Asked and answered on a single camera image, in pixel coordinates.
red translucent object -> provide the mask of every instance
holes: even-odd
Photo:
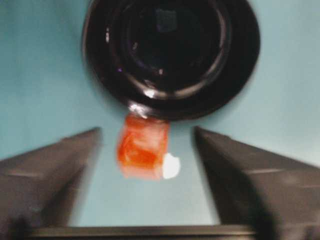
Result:
[[[129,114],[117,147],[119,167],[125,177],[160,180],[168,151],[169,123]]]

black round object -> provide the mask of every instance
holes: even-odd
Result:
[[[142,116],[204,116],[243,88],[260,34],[246,0],[94,0],[83,53],[100,87]]]

orange gummy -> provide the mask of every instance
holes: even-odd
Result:
[[[169,123],[129,114],[117,147],[117,159],[125,177],[160,180],[168,151]]]

white spot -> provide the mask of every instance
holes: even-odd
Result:
[[[147,119],[148,117],[145,115],[145,110],[144,110],[144,107],[143,106],[139,106],[137,104],[132,104],[130,107],[129,107],[129,110],[131,112],[134,112],[136,114],[138,114],[140,117],[144,118],[144,119]]]
[[[109,41],[110,41],[110,34],[109,34],[109,32],[107,32],[107,33],[105,34],[105,41],[106,41],[107,43],[109,43]]]
[[[178,176],[181,169],[180,159],[172,156],[170,153],[164,155],[162,174],[164,179],[173,179]]]
[[[153,99],[155,94],[156,94],[156,92],[154,90],[146,90],[146,91],[144,91],[144,94],[146,96],[148,96],[149,98]]]
[[[137,48],[138,48],[138,43],[135,42],[132,49],[133,49],[133,50],[136,50]]]

light blue background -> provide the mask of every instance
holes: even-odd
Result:
[[[92,127],[103,148],[71,226],[219,224],[191,147],[191,127],[320,167],[320,1],[251,0],[262,48],[245,90],[205,118],[171,125],[180,175],[124,179],[115,160],[127,114],[93,88],[81,58],[88,0],[0,1],[0,159]]]

